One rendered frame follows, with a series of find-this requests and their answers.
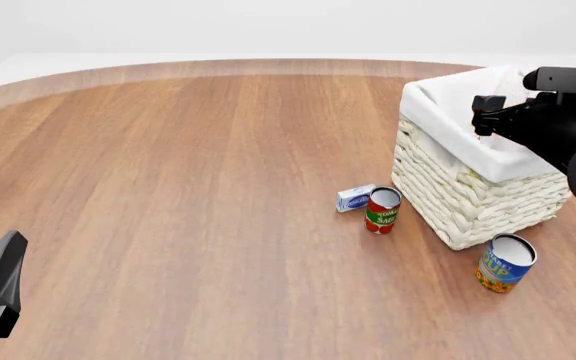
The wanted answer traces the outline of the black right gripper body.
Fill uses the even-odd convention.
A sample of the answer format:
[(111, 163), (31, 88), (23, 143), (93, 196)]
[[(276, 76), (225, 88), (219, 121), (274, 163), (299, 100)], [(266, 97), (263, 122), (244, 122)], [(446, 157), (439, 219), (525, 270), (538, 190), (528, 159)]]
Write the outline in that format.
[(505, 96), (476, 95), (472, 102), (473, 118), (471, 124), (475, 134), (490, 137), (497, 134), (501, 137), (517, 137), (514, 116), (518, 106), (504, 107)]

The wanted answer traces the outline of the white cloth basket liner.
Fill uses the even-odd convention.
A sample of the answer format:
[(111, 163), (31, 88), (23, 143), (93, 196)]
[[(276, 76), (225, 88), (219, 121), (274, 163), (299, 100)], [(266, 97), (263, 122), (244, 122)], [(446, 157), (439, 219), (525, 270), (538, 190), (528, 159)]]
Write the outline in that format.
[(531, 150), (493, 134), (480, 137), (471, 124), (476, 95), (505, 96), (504, 107), (540, 92), (576, 94), (576, 68), (481, 68), (408, 83), (400, 112), (439, 145), (491, 182), (557, 170)]

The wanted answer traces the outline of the white woven basket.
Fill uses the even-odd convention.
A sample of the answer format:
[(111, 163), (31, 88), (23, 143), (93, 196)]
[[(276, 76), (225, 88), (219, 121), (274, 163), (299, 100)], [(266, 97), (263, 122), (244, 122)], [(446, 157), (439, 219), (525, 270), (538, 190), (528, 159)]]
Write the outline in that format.
[(572, 196), (555, 171), (489, 182), (405, 116), (399, 118), (391, 179), (454, 251), (554, 218)]

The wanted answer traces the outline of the red tomato sauce can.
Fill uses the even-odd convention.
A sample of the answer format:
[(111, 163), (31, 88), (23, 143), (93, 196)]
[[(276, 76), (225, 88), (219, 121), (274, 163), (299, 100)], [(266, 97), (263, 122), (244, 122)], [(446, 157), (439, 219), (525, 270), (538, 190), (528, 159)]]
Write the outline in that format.
[(402, 203), (402, 194), (395, 188), (379, 186), (368, 198), (365, 213), (365, 227), (371, 233), (390, 233)]

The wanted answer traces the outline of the blue alphabet soup can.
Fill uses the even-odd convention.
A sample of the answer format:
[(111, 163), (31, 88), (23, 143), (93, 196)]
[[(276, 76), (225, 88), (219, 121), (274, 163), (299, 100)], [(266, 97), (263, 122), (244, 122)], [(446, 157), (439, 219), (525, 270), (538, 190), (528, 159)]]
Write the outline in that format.
[(512, 233), (500, 233), (488, 242), (475, 275), (479, 283), (495, 293), (509, 293), (537, 262), (537, 251)]

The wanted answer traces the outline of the small white and blue box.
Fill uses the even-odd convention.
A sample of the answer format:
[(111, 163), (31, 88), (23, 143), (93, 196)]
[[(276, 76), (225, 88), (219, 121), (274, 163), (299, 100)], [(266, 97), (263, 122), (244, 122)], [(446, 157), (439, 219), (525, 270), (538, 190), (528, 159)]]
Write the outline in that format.
[(367, 206), (371, 191), (376, 185), (363, 185), (345, 191), (339, 191), (336, 197), (337, 212), (343, 213)]

